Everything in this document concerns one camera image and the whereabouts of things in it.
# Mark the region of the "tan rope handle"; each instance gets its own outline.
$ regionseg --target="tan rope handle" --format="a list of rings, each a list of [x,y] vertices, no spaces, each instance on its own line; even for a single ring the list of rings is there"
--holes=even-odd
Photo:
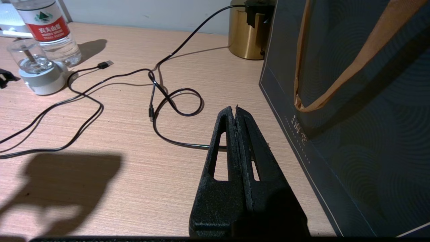
[[[398,32],[398,30],[427,2],[427,0],[390,0],[378,22],[358,53],[327,91],[309,106],[305,107],[298,96],[298,81],[303,56],[305,34],[310,17],[310,1],[306,1],[297,41],[296,69],[294,78],[294,106],[301,112],[310,112],[322,108],[333,94],[358,71],[360,71]]]

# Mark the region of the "white humidifier base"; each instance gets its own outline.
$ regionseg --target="white humidifier base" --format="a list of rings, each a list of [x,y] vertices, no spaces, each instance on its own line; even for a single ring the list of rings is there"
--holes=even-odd
[[[32,74],[19,69],[19,75],[28,88],[37,95],[49,95],[61,90],[66,84],[67,67],[61,62],[53,62],[54,68],[39,74]]]

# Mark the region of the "water bottle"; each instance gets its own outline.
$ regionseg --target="water bottle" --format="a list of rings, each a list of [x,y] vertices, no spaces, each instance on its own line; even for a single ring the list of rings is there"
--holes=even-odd
[[[71,67],[81,60],[81,52],[55,0],[10,0],[35,40],[53,61]]]

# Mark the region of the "gold cylinder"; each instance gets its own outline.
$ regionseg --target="gold cylinder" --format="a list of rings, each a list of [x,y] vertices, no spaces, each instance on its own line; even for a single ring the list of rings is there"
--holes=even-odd
[[[243,4],[244,0],[232,0],[231,5]],[[228,32],[228,49],[234,55],[250,59],[264,59],[270,24],[264,23],[264,14],[255,16],[255,28],[246,23],[245,8],[230,10],[230,27]]]

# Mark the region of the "wood grain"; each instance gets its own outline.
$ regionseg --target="wood grain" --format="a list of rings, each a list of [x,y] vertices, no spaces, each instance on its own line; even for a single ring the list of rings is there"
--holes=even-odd
[[[72,70],[107,60],[115,63],[82,75],[73,83],[77,90],[85,90],[115,74],[153,68],[189,34],[81,23],[69,26],[84,57],[90,57]],[[0,38],[0,68],[16,74],[17,66],[6,51],[12,41]],[[187,118],[166,105],[157,122],[160,132],[173,140],[207,144],[218,112],[239,105],[254,116],[270,144],[308,217],[311,234],[334,235],[258,87],[263,62],[238,58],[226,45],[226,36],[196,34],[177,58],[162,65],[163,84],[168,91],[193,88],[204,98],[205,107],[199,115]],[[27,240],[45,233],[187,236],[206,151],[169,144],[154,133],[147,116],[151,88],[145,72],[113,79],[92,94],[104,103],[103,114],[67,150],[1,160],[0,208],[7,209],[0,209],[0,234]],[[50,96],[36,96],[22,80],[10,83],[0,90],[0,138],[24,128],[53,103],[72,96],[67,89]],[[155,106],[161,99],[157,92]],[[198,100],[182,95],[176,98],[176,104],[183,112],[189,112],[197,108]],[[52,110],[15,151],[64,145],[97,107],[83,99]],[[13,146],[24,136],[0,144],[0,150]],[[70,161],[70,157],[79,162]],[[120,166],[115,167],[118,161],[114,159],[100,162],[100,157],[117,157]],[[226,168],[217,167],[220,179],[227,173]],[[81,218],[71,219],[79,211]]]

